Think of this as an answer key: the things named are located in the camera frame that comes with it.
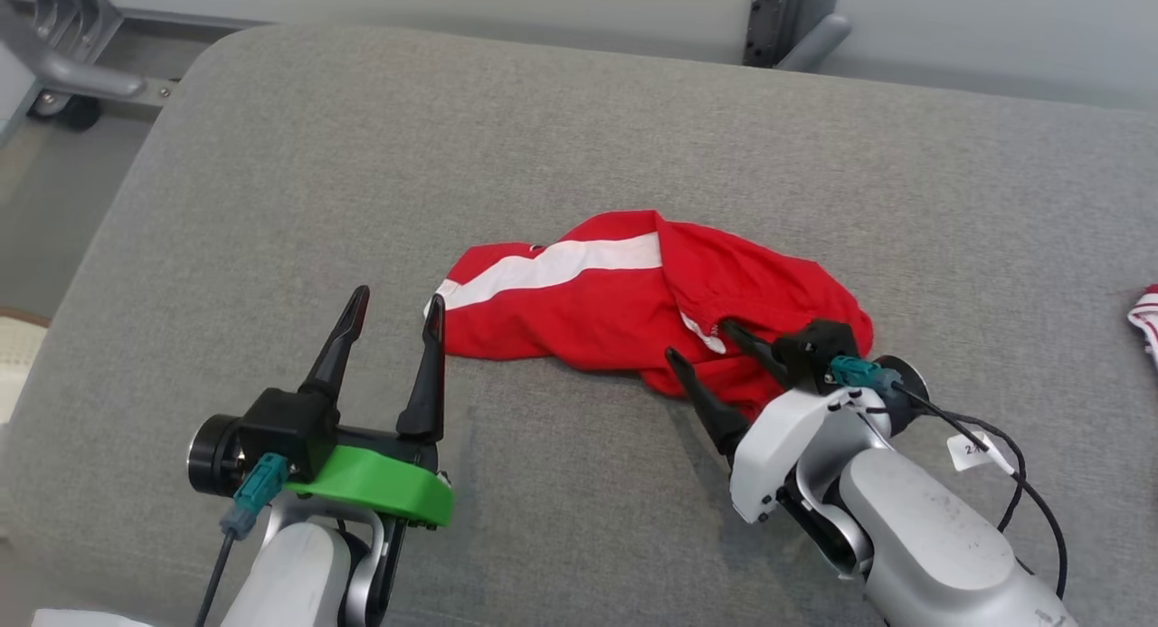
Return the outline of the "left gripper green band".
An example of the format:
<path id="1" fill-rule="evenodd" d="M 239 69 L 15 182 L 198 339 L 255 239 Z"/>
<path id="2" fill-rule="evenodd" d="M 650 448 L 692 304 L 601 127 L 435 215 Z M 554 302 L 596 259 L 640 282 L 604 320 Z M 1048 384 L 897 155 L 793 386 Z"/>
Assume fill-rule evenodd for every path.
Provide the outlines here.
<path id="1" fill-rule="evenodd" d="M 327 342 L 299 386 L 301 394 L 338 400 L 350 352 L 360 338 L 371 289 L 353 290 Z M 440 475 L 437 442 L 445 436 L 445 299 L 430 298 L 422 326 L 422 362 L 396 432 L 342 426 L 337 446 L 312 482 L 287 481 L 281 493 L 334 500 L 405 519 L 417 527 L 447 527 L 454 494 Z M 186 453 L 186 477 L 195 491 L 230 498 L 252 462 L 239 437 L 240 418 L 215 415 L 206 420 Z"/>

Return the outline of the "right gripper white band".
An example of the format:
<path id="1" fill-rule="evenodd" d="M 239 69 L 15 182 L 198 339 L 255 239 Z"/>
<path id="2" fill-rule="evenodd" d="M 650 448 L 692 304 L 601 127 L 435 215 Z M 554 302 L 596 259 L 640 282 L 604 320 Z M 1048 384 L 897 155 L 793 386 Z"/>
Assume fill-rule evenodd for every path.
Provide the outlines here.
<path id="1" fill-rule="evenodd" d="M 779 386 L 789 386 L 786 364 L 774 343 L 731 318 L 720 329 Z M 831 389 L 799 386 L 782 393 L 750 426 L 740 410 L 699 382 L 674 347 L 667 347 L 665 356 L 717 452 L 733 458 L 730 496 L 736 515 L 749 524 L 765 522 L 782 489 L 802 495 L 806 510 L 822 512 L 822 496 L 848 462 L 865 450 L 891 450 L 892 437 L 918 416 L 915 402 L 897 386 L 921 398 L 929 394 L 926 380 L 897 356 L 872 362 L 835 356 L 821 371 Z"/>

